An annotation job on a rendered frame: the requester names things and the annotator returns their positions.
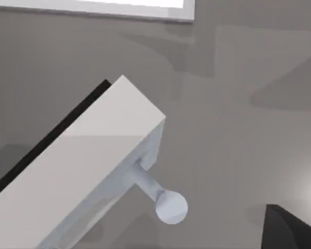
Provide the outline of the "pale grey round knob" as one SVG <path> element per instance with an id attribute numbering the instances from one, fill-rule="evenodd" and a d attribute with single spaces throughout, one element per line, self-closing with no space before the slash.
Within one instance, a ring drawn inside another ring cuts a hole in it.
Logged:
<path id="1" fill-rule="evenodd" d="M 182 222 L 189 210 L 185 197 L 162 187 L 138 162 L 129 171 L 129 177 L 154 202 L 159 220 L 169 225 Z"/>

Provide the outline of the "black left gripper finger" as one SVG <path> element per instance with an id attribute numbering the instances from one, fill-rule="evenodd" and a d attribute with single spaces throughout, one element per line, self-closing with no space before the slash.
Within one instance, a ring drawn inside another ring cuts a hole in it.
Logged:
<path id="1" fill-rule="evenodd" d="M 268 204 L 261 249 L 311 249 L 311 226 L 283 207 Z"/>

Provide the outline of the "grey cabinet with dark inside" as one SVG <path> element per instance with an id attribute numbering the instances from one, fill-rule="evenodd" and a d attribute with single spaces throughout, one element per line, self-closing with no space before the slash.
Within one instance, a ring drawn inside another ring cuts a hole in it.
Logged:
<path id="1" fill-rule="evenodd" d="M 0 193 L 15 180 L 41 153 L 43 153 L 73 122 L 77 120 L 110 87 L 103 80 L 87 97 L 74 107 L 48 134 L 33 147 L 7 144 L 0 149 Z"/>

